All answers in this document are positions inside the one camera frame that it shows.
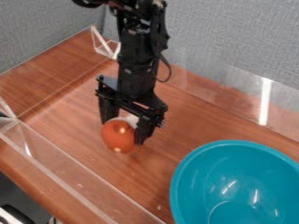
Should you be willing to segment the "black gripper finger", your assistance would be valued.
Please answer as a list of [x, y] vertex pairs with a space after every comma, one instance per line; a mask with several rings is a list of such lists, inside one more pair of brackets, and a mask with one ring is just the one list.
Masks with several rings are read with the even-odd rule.
[[155, 132], [157, 123], [155, 120], [151, 119], [147, 116], [141, 116], [138, 123], [137, 123], [137, 129], [135, 129], [135, 144], [143, 145], [146, 142], [146, 139], [153, 136]]
[[119, 116], [119, 106], [118, 103], [107, 98], [99, 98], [99, 113], [101, 120], [103, 123]]

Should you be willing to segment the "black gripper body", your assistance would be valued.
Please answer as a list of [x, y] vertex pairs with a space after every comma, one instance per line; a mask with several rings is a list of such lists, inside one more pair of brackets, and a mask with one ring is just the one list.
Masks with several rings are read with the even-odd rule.
[[98, 77], [98, 104], [99, 98], [117, 102], [123, 109], [138, 117], [147, 116], [155, 120], [157, 127], [163, 125], [165, 113], [169, 110], [166, 102], [155, 93], [158, 79], [159, 58], [138, 63], [121, 59], [117, 77], [102, 74]]

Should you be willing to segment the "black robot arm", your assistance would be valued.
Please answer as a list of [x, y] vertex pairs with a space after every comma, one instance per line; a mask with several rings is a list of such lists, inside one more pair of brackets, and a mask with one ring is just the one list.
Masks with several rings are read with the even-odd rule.
[[103, 123], [125, 110], [138, 117], [135, 144], [142, 145], [165, 124], [166, 102], [155, 93], [159, 64], [167, 59], [170, 35], [166, 28], [165, 0], [71, 0], [83, 8], [107, 5], [117, 17], [121, 41], [118, 77], [98, 77], [98, 103]]

